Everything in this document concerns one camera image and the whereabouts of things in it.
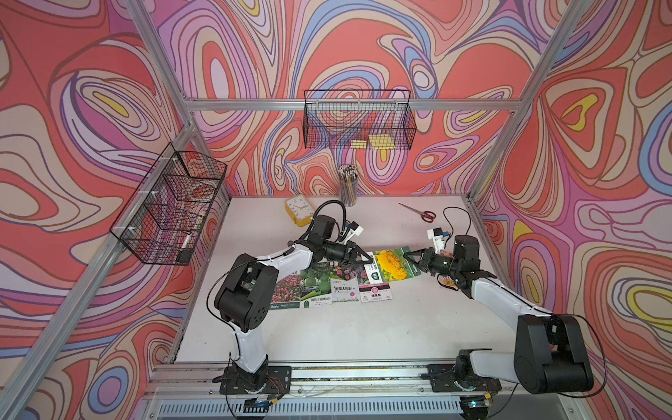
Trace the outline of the yellow sunflower seed packet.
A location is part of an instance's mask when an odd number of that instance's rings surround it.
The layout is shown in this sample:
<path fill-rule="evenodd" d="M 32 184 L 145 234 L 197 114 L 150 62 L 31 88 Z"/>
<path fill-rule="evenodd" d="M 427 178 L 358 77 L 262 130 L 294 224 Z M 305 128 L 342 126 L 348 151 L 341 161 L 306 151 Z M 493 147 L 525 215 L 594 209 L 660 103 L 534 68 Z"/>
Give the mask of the yellow sunflower seed packet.
<path fill-rule="evenodd" d="M 410 251 L 411 249 L 405 246 L 393 250 L 369 252 L 368 255 L 373 262 L 364 266 L 367 282 L 376 285 L 419 277 L 421 271 L 404 257 L 404 254 Z"/>

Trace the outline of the mixed colour flower seed packet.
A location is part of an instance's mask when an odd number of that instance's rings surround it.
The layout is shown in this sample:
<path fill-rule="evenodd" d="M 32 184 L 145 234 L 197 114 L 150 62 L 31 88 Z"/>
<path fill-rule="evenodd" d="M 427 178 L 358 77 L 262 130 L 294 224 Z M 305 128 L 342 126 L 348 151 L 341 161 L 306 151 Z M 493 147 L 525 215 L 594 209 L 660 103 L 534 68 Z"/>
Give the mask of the mixed colour flower seed packet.
<path fill-rule="evenodd" d="M 356 302 L 359 300 L 361 272 L 360 267 L 332 267 L 330 285 L 333 303 Z"/>

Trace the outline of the purple pink flower seed packet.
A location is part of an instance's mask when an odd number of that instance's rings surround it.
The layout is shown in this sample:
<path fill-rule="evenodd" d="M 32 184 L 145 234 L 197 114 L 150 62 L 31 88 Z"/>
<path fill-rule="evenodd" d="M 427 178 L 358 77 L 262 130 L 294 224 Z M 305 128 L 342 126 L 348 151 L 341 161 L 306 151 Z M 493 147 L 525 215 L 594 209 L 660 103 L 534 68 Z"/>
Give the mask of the purple pink flower seed packet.
<path fill-rule="evenodd" d="M 359 299 L 362 304 L 388 301 L 393 299 L 390 285 L 376 272 L 360 273 L 358 280 Z"/>

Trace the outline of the green gourd seed packet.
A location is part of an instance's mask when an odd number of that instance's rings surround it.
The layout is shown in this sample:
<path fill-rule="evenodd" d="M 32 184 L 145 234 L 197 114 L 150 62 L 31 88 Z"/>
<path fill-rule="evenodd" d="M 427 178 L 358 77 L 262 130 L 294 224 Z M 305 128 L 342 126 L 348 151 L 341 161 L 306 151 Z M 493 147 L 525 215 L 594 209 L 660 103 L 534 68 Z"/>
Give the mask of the green gourd seed packet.
<path fill-rule="evenodd" d="M 332 272 L 332 265 L 329 262 L 320 262 L 299 272 L 299 303 L 302 309 L 330 306 L 332 304 Z"/>

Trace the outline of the pink flower field seed packet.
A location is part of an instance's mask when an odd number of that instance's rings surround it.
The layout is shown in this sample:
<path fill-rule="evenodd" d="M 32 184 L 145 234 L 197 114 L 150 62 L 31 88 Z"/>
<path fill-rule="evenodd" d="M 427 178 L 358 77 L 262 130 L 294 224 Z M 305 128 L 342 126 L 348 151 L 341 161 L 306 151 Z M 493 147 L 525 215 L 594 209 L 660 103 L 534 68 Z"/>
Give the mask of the pink flower field seed packet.
<path fill-rule="evenodd" d="M 301 277 L 292 274 L 278 280 L 271 298 L 271 310 L 297 309 L 302 295 Z"/>

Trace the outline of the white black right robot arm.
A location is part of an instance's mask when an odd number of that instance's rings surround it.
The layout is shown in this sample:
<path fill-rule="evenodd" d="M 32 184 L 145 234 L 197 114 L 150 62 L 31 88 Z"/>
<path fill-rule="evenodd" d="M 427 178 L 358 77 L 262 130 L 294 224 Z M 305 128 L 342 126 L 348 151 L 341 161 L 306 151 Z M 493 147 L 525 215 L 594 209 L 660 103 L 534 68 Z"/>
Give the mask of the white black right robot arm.
<path fill-rule="evenodd" d="M 593 371 L 577 317 L 550 313 L 509 289 L 481 268 L 479 247 L 475 237 L 463 235 L 455 237 L 449 257 L 435 248 L 404 253 L 423 273 L 453 281 L 455 290 L 488 308 L 514 332 L 512 352 L 463 349 L 448 376 L 464 388 L 494 379 L 520 384 L 533 395 L 592 390 Z"/>

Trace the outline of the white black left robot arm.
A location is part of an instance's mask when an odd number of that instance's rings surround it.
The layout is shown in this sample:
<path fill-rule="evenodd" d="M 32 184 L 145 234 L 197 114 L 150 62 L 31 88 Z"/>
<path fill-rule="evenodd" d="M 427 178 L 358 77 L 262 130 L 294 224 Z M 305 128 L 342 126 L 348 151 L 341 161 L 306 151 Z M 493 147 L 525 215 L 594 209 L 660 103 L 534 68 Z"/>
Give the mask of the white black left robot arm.
<path fill-rule="evenodd" d="M 215 317 L 232 329 L 237 356 L 227 363 L 222 375 L 222 395 L 283 395 L 290 389 L 292 368 L 269 364 L 261 333 L 278 280 L 325 260 L 339 265 L 373 262 L 352 240 L 363 231 L 358 223 L 348 222 L 339 239 L 333 241 L 335 225 L 334 218 L 315 215 L 306 232 L 290 241 L 287 250 L 269 257 L 241 254 L 225 273 L 213 306 L 219 312 Z"/>

